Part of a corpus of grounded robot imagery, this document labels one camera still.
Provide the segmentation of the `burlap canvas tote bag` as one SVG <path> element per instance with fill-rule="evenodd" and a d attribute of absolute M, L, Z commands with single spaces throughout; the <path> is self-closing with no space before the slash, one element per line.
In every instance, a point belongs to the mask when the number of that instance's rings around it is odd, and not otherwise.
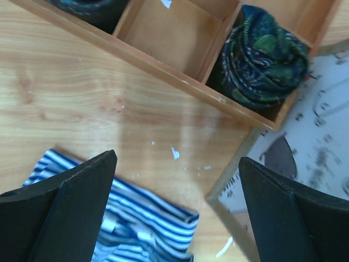
<path fill-rule="evenodd" d="M 348 199 L 348 41 L 324 46 L 278 131 L 253 129 L 207 195 L 248 261 L 259 261 L 238 162 L 250 157 L 278 174 Z"/>

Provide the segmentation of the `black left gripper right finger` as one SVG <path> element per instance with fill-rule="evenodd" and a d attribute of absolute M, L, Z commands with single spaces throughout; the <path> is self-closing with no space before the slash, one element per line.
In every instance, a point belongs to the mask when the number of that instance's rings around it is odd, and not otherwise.
<path fill-rule="evenodd" d="M 261 261 L 348 261 L 348 201 L 283 177 L 249 157 L 238 164 Z"/>

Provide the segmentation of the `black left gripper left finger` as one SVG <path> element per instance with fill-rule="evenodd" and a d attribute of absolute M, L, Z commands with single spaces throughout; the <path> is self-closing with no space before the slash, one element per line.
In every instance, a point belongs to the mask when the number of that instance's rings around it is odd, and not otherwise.
<path fill-rule="evenodd" d="M 91 261 L 117 156 L 1 194 L 1 261 Z"/>

